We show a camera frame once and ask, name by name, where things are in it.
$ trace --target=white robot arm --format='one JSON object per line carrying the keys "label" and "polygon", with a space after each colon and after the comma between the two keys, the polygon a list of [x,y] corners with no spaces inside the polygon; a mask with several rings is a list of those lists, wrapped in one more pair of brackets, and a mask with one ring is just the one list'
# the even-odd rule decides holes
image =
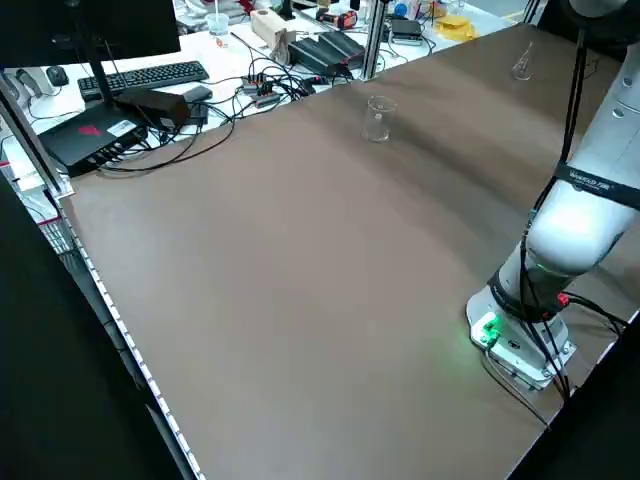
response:
{"label": "white robot arm", "polygon": [[[629,9],[637,13],[640,2],[629,0],[565,0],[565,6],[582,26],[596,23],[600,35],[627,39],[640,33],[640,25],[626,26]],[[626,16],[620,27],[619,17]],[[572,176],[587,184],[597,182],[580,172],[615,184],[640,189],[640,44],[628,47],[627,57],[604,102],[568,165]],[[594,268],[629,228],[637,212],[629,206],[577,189],[558,181],[535,215],[526,242],[525,267],[537,304],[557,302],[557,297],[576,277]],[[575,351],[559,317],[548,318],[532,328],[551,352],[555,367],[539,348],[524,324],[520,302],[521,248],[516,247],[487,286],[467,304],[472,341],[503,366],[537,389],[551,382],[554,371],[563,369]],[[523,298],[534,307],[530,289]],[[491,331],[500,330],[497,343]],[[555,354],[554,343],[559,355]]]}

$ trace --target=power adapter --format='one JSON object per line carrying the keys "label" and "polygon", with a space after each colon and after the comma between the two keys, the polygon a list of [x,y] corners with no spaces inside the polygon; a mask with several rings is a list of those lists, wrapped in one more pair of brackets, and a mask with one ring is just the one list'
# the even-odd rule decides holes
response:
{"label": "power adapter", "polygon": [[182,95],[147,88],[125,90],[115,98],[115,102],[156,129],[181,127],[191,116],[189,105]]}

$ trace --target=keyboard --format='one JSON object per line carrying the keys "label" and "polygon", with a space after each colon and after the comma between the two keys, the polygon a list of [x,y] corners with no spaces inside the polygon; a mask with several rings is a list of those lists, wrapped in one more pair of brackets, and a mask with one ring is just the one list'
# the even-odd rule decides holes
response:
{"label": "keyboard", "polygon": [[[107,75],[107,82],[114,96],[127,88],[160,88],[209,78],[200,62],[173,63],[120,73],[122,75]],[[102,98],[96,77],[79,79],[78,87],[85,102]]]}

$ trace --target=monitor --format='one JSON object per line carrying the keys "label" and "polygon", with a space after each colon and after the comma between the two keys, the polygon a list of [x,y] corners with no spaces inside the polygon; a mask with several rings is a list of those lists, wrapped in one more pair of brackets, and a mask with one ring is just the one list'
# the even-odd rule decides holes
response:
{"label": "monitor", "polygon": [[2,0],[0,67],[39,67],[88,59],[71,15],[78,3],[101,61],[180,51],[171,0]]}

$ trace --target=sticker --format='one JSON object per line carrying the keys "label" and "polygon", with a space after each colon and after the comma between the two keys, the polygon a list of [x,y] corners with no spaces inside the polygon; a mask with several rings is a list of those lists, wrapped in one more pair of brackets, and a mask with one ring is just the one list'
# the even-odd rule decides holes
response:
{"label": "sticker", "polygon": [[121,137],[125,133],[129,133],[134,128],[136,128],[135,123],[130,122],[129,120],[122,120],[121,122],[116,123],[113,127],[108,128],[107,132],[114,137]]}

